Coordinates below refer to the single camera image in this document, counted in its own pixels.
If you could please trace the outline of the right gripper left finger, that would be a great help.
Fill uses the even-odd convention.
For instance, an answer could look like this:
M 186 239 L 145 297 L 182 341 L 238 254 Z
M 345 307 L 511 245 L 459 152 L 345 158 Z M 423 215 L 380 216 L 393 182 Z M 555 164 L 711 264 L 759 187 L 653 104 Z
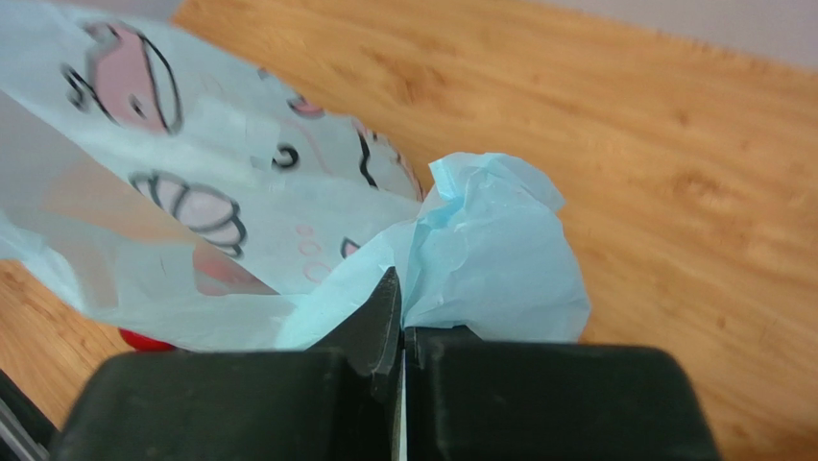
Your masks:
M 301 352 L 129 352 L 107 360 L 54 460 L 395 460 L 400 287 Z

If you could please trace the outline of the light blue plastic bag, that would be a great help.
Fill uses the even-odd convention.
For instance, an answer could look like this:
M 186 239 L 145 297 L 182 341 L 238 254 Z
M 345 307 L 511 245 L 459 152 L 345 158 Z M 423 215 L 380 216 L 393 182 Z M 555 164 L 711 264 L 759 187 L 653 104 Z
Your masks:
M 589 297 L 526 161 L 423 193 L 382 134 L 123 7 L 1 5 L 1 256 L 99 322 L 193 351 L 307 348 L 395 269 L 408 328 L 572 342 Z

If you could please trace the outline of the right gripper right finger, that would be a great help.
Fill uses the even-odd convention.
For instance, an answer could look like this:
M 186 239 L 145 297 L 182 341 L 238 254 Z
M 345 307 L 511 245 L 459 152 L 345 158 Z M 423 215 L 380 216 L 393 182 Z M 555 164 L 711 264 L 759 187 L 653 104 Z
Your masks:
M 412 460 L 717 460 L 691 382 L 667 352 L 405 333 Z

